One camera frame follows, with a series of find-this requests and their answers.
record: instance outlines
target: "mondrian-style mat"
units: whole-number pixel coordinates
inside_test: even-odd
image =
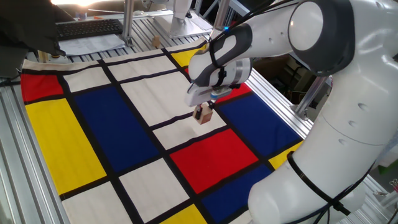
[[[94,62],[25,61],[22,95],[71,223],[247,224],[251,186],[300,137],[245,84],[199,125],[184,103],[204,40]]]

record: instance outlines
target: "yellow square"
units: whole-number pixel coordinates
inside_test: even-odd
[[[278,156],[275,156],[272,159],[269,159],[269,162],[275,169],[278,169],[278,167],[280,167],[287,160],[287,154],[290,153],[291,151],[296,151],[301,146],[301,143],[303,143],[303,141],[286,149],[285,151],[280,153]]]
[[[106,176],[66,99],[26,110],[59,195]]]
[[[160,224],[207,224],[195,205],[178,212]]]
[[[181,67],[184,67],[189,65],[189,61],[198,50],[205,50],[205,49],[206,49],[206,44],[199,49],[187,50],[179,53],[172,53],[172,57]]]

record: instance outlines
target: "blue square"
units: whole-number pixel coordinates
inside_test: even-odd
[[[75,100],[115,172],[159,154],[115,87]]]
[[[258,96],[251,95],[220,106],[221,112],[263,156],[300,139]]]
[[[251,187],[269,174],[271,171],[265,165],[261,165],[205,197],[202,202],[219,223],[247,205]]]

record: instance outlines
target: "red square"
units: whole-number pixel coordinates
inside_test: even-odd
[[[221,99],[217,100],[217,103],[232,99],[234,97],[243,95],[245,93],[249,93],[250,91],[251,91],[251,89],[246,84],[242,83],[240,88],[233,89],[231,94],[229,94],[228,96],[222,97]]]
[[[197,194],[258,161],[231,129],[170,156]]]
[[[22,98],[24,102],[45,96],[61,95],[63,90],[56,75],[21,75]]]

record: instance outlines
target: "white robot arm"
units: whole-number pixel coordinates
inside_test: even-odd
[[[335,198],[372,166],[398,128],[397,21],[394,0],[290,1],[225,32],[192,57],[190,106],[216,100],[245,82],[248,57],[293,50],[317,75],[333,74],[328,101],[291,157],[302,175],[285,162],[254,184],[248,201],[253,223],[298,223],[327,205],[303,176]],[[330,223],[363,200],[359,186],[340,200],[345,212],[331,208]]]

